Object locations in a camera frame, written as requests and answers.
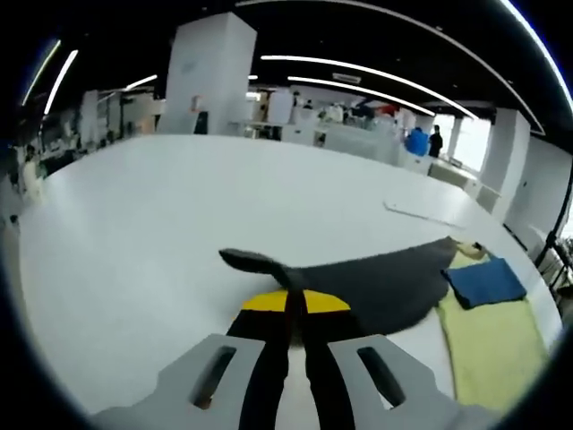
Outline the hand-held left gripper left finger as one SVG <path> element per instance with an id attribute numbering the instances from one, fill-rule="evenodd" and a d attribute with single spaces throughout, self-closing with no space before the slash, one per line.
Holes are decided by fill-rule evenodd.
<path id="1" fill-rule="evenodd" d="M 210 334 L 158 374 L 153 392 L 96 415 L 98 429 L 272 429 L 288 374 L 287 293 L 245 301 L 226 334 Z"/>

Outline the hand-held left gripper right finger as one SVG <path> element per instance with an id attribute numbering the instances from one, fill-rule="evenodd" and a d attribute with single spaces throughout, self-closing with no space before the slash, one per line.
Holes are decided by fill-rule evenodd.
<path id="1" fill-rule="evenodd" d="M 364 332 L 338 297 L 302 293 L 306 374 L 326 429 L 488 429 L 495 415 L 438 389 L 431 368 Z"/>

